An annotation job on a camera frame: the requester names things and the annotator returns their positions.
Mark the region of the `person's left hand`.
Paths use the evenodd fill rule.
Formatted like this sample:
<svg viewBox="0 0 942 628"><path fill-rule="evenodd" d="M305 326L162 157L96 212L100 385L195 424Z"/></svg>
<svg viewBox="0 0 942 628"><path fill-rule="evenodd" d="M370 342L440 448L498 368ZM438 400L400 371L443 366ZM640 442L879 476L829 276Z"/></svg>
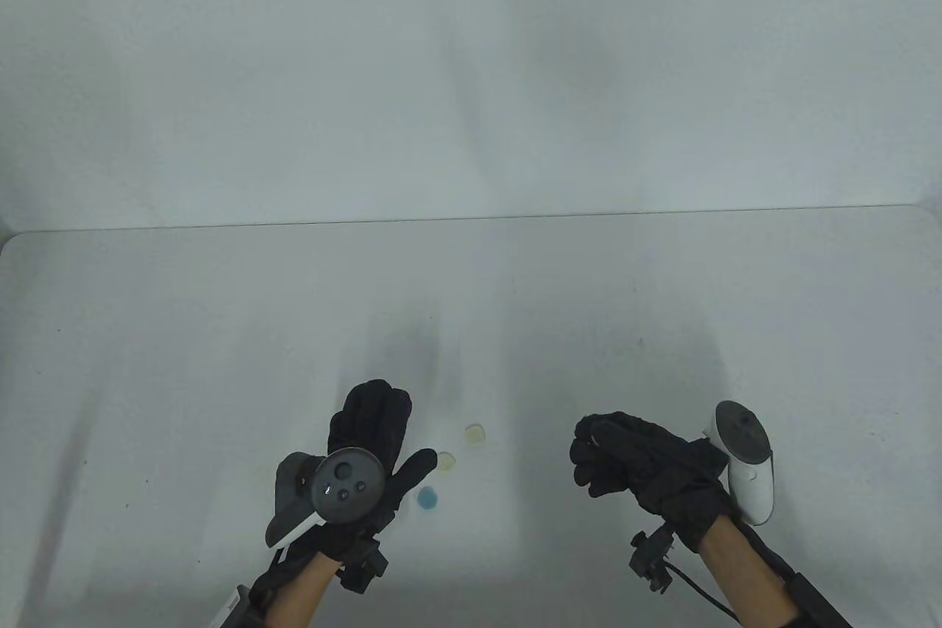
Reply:
<svg viewBox="0 0 942 628"><path fill-rule="evenodd" d="M396 517L404 497L436 469L438 454L431 448L398 461L412 412L409 393L386 380L369 380L350 390L342 409L330 421L327 452L345 448L370 452L383 466L386 489L379 504L363 519L310 530L305 540L317 554L341 566L353 563L357 544L383 531Z"/></svg>

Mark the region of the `person's right hand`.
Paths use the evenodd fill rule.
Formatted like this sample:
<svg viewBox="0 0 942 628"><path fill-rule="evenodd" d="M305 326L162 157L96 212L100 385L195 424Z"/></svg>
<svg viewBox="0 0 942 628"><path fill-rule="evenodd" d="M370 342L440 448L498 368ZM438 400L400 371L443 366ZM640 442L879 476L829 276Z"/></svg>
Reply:
<svg viewBox="0 0 942 628"><path fill-rule="evenodd" d="M740 517L720 480L728 459L703 437L688 442L625 412L589 414L576 423L569 454L589 496L630 491L694 554L717 519Z"/></svg>

